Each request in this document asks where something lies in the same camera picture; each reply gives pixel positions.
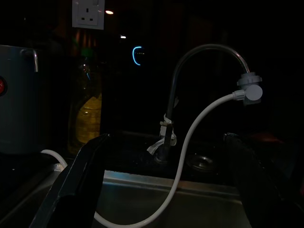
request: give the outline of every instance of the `hose connector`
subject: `hose connector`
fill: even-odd
[[[255,74],[255,72],[242,74],[238,80],[237,85],[240,89],[245,91],[244,105],[257,104],[261,102],[263,90],[259,86],[262,78]]]
[[[245,99],[246,93],[243,89],[241,89],[241,90],[234,91],[232,93],[232,95],[233,95],[233,100],[241,101],[241,100]]]

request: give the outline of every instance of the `faucet spout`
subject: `faucet spout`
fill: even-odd
[[[172,118],[177,79],[180,74],[181,68],[183,67],[184,63],[189,58],[191,58],[193,55],[195,55],[201,51],[205,51],[205,50],[220,50],[220,51],[224,51],[228,54],[231,54],[239,61],[239,63],[241,64],[241,66],[244,70],[244,73],[250,72],[249,67],[248,67],[246,61],[244,60],[244,58],[236,50],[234,50],[228,46],[225,46],[222,44],[205,44],[205,45],[201,45],[201,46],[197,46],[197,47],[193,48],[179,60],[179,62],[177,63],[177,65],[174,69],[173,76],[172,76],[172,83],[171,83],[171,91],[170,91],[170,95],[169,95],[168,107],[167,107],[167,112],[166,112],[166,117],[168,119],[171,120],[171,118]],[[165,140],[164,140],[164,147],[162,150],[159,151],[159,153],[156,156],[156,160],[159,162],[165,161],[168,157],[169,149],[171,147],[170,142],[171,142],[172,130],[173,130],[172,124],[167,125]]]

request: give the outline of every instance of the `white cable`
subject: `white cable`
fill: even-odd
[[[59,153],[56,153],[55,151],[52,150],[42,150],[40,153],[44,153],[44,154],[48,154],[53,156],[54,158],[56,158],[59,163],[63,166],[63,168],[65,168],[67,166],[66,161],[63,159],[63,157],[61,157],[61,155]]]
[[[95,212],[94,214],[94,218],[101,223],[102,225],[106,226],[106,227],[110,227],[110,228],[138,228],[138,227],[143,227],[148,225],[149,223],[153,222],[168,206],[168,204],[170,203],[177,185],[180,181],[181,178],[181,172],[182,172],[182,167],[184,165],[184,160],[185,160],[185,156],[186,156],[186,152],[187,152],[187,147],[190,141],[190,138],[194,132],[194,130],[196,129],[196,127],[199,125],[199,123],[201,122],[201,120],[210,112],[212,111],[215,107],[219,106],[222,103],[225,103],[227,101],[236,99],[235,94],[229,94],[227,96],[224,96],[216,101],[214,101],[213,103],[211,103],[209,106],[207,106],[204,111],[202,111],[199,116],[195,119],[195,121],[193,122],[193,124],[191,125],[190,129],[188,130],[188,133],[186,135],[184,144],[182,146],[182,150],[181,150],[181,156],[180,156],[180,162],[179,162],[179,166],[177,168],[177,172],[176,172],[176,176],[173,182],[173,185],[171,187],[171,190],[167,196],[167,198],[165,199],[165,201],[162,203],[162,205],[157,209],[156,212],[154,212],[150,217],[146,218],[145,220],[138,222],[138,223],[134,223],[134,224],[130,224],[130,225],[117,225],[115,223],[109,222],[108,220],[104,219],[103,217],[101,217],[97,212]],[[66,162],[64,161],[64,159],[57,154],[54,151],[49,151],[49,150],[43,150],[42,152],[47,153],[49,155],[54,156],[63,166],[65,163],[66,166]]]

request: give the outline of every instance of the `black plastic object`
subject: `black plastic object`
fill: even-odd
[[[225,134],[228,163],[252,228],[303,228],[304,203],[285,175],[254,147]]]
[[[58,176],[30,228],[91,227],[103,184],[108,134],[90,140]]]

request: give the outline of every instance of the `water filter attachment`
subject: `water filter attachment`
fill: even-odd
[[[246,97],[243,100],[244,105],[258,104],[261,102],[263,90],[259,86],[262,78],[255,74],[255,72],[245,73],[241,75],[237,85],[240,89],[246,92]]]

